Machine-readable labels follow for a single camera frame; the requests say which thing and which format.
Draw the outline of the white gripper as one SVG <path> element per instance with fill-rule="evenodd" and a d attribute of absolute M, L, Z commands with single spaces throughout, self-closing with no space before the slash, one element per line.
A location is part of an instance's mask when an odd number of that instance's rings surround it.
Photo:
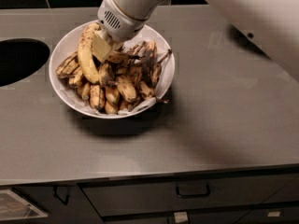
<path fill-rule="evenodd" d="M 114 0 L 103 0 L 97 17 L 105 30 L 96 31 L 93 35 L 93 56 L 101 63 L 113 50 L 113 40 L 118 43 L 131 40 L 145 25 L 144 21 L 130 18 L 122 12 Z"/>

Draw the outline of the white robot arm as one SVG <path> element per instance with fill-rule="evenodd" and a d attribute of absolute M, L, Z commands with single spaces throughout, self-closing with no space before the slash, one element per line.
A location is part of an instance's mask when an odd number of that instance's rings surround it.
<path fill-rule="evenodd" d="M 165 0 L 103 0 L 97 17 L 102 39 L 124 42 L 144 27 Z M 240 33 L 299 78 L 299 0 L 205 0 Z"/>

